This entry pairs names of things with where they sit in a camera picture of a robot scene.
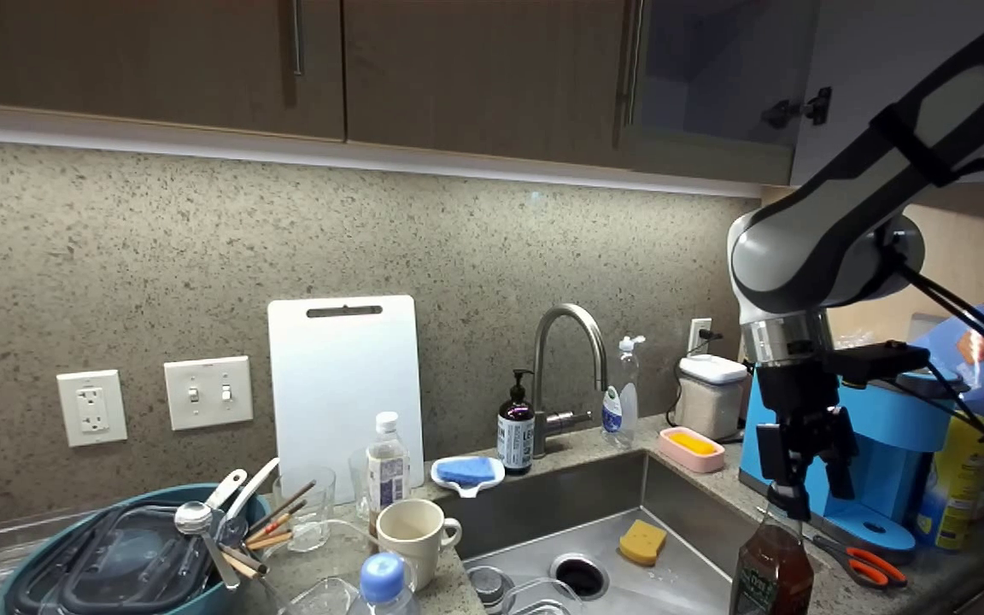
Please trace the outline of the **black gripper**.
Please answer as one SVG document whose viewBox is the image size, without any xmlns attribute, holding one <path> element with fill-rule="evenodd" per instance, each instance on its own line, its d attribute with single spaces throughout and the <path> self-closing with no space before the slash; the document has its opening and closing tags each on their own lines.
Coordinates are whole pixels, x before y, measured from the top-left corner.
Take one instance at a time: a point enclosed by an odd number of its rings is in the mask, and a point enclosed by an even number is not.
<svg viewBox="0 0 984 615">
<path fill-rule="evenodd" d="M 825 466 L 832 498 L 849 498 L 849 460 L 857 455 L 849 417 L 837 397 L 839 383 L 868 386 L 922 370 L 928 351 L 906 340 L 873 340 L 857 347 L 814 351 L 788 365 L 761 365 L 761 403 L 774 414 L 757 428 L 761 472 L 772 477 L 769 501 L 788 519 L 810 519 L 803 487 L 814 457 Z"/>
</svg>

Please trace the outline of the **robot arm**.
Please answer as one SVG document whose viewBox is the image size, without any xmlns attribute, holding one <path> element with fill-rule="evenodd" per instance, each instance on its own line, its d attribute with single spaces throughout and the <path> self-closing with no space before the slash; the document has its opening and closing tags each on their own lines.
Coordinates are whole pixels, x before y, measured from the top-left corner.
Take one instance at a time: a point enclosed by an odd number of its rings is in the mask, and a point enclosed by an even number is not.
<svg viewBox="0 0 984 615">
<path fill-rule="evenodd" d="M 928 185 L 984 172 L 984 31 L 887 103 L 797 192 L 729 230 L 729 283 L 772 425 L 757 428 L 769 501 L 810 515 L 807 469 L 825 466 L 837 498 L 854 494 L 854 428 L 837 383 L 892 378 L 928 365 L 906 340 L 837 347 L 825 310 L 906 283 L 943 294 L 918 274 L 922 239 L 903 207 Z"/>
</svg>

